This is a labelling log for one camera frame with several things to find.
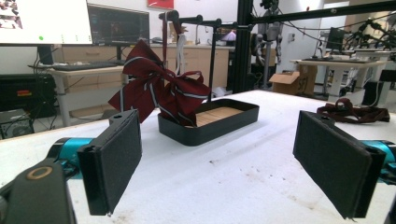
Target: black tray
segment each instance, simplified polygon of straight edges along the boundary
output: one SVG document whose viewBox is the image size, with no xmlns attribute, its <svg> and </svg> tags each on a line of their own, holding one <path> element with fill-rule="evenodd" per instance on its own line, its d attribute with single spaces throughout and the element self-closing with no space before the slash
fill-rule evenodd
<svg viewBox="0 0 396 224">
<path fill-rule="evenodd" d="M 204 103 L 195 110 L 195 113 L 199 114 L 220 107 L 230 107 L 241 110 L 242 112 L 196 128 L 181 126 L 172 120 L 164 119 L 159 114 L 158 124 L 160 133 L 185 146 L 194 147 L 256 122 L 259 116 L 260 107 L 258 105 L 231 99 L 220 99 L 210 103 Z"/>
</svg>

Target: keyboard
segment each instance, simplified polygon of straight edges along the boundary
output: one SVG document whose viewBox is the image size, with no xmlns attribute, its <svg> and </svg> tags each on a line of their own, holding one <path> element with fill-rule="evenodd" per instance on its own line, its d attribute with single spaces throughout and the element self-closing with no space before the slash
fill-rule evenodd
<svg viewBox="0 0 396 224">
<path fill-rule="evenodd" d="M 88 63 L 114 63 L 116 65 L 124 65 L 125 60 L 121 59 L 121 60 L 107 60 L 107 61 L 91 61 Z"/>
<path fill-rule="evenodd" d="M 52 68 L 57 71 L 72 72 L 72 71 L 116 67 L 116 66 L 117 65 L 114 63 L 85 63 L 85 64 L 53 65 Z"/>
</svg>

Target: wooden tray bottom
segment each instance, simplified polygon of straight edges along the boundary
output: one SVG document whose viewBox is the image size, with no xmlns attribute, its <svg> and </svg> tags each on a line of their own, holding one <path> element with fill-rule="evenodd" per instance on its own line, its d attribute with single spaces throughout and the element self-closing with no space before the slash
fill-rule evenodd
<svg viewBox="0 0 396 224">
<path fill-rule="evenodd" d="M 219 108 L 212 109 L 212 110 L 207 110 L 207 111 L 201 112 L 199 114 L 196 114 L 197 126 L 201 127 L 208 123 L 217 121 L 219 119 L 225 119 L 232 115 L 236 115 L 236 114 L 239 114 L 242 112 L 244 112 L 244 111 L 238 110 L 235 108 L 231 108 L 231 107 L 226 107 L 226 106 L 219 107 Z"/>
</svg>

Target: wooden cabinet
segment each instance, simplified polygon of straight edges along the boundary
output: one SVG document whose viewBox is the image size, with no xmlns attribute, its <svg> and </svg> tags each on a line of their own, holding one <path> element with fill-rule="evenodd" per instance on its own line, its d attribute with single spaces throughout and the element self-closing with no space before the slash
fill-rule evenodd
<svg viewBox="0 0 396 224">
<path fill-rule="evenodd" d="M 153 51 L 163 59 L 162 47 L 151 47 Z M 122 51 L 122 59 L 128 56 L 132 48 L 125 48 Z M 213 88 L 226 87 L 228 75 L 228 54 L 230 49 L 216 49 Z M 187 71 L 201 71 L 204 76 L 204 83 L 209 85 L 210 71 L 210 47 L 185 46 L 183 49 L 185 66 Z M 116 47 L 62 47 L 53 53 L 56 63 L 87 63 L 89 61 L 115 60 L 117 56 Z M 176 48 L 168 47 L 167 49 L 167 66 L 170 70 L 175 71 L 176 65 Z"/>
<path fill-rule="evenodd" d="M 163 48 L 151 47 L 153 51 L 162 59 Z M 193 48 L 185 47 L 183 49 L 185 58 L 186 71 L 201 71 L 204 76 L 204 83 L 209 85 L 210 75 L 210 55 L 211 49 L 209 48 Z M 229 49 L 216 49 L 215 63 L 213 72 L 212 87 L 226 87 L 228 76 L 228 54 Z M 168 68 L 172 71 L 176 70 L 176 48 L 167 49 L 167 64 Z"/>
</svg>

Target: table surface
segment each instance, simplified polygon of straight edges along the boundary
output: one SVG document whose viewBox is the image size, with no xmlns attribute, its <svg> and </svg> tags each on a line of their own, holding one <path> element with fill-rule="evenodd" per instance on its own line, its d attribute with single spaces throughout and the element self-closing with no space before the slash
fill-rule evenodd
<svg viewBox="0 0 396 224">
<path fill-rule="evenodd" d="M 366 67 L 374 67 L 385 64 L 386 62 L 376 61 L 371 63 L 358 63 L 353 61 L 348 61 L 347 63 L 340 63 L 337 61 L 304 61 L 304 60 L 292 60 L 295 63 L 303 64 L 303 65 L 323 65 L 323 66 L 331 66 L 331 67 L 355 67 L 355 68 L 366 68 Z"/>
<path fill-rule="evenodd" d="M 114 72 L 121 73 L 123 66 L 114 66 L 114 67 L 104 67 L 104 68 L 97 68 L 97 69 L 86 69 L 86 70 L 76 70 L 76 71 L 59 71 L 50 69 L 49 72 L 54 76 L 60 77 L 89 77 L 89 76 L 101 76 L 107 75 Z"/>
<path fill-rule="evenodd" d="M 259 119 L 198 147 L 141 124 L 143 157 L 111 217 L 90 216 L 82 180 L 68 186 L 78 223 L 384 223 L 396 188 L 378 183 L 368 216 L 344 220 L 292 155 L 300 110 L 325 102 L 269 91 L 225 96 L 260 106 Z M 396 142 L 389 123 L 336 125 L 359 140 Z M 107 120 L 0 141 L 0 187 L 43 160 L 63 137 L 95 137 Z"/>
</svg>

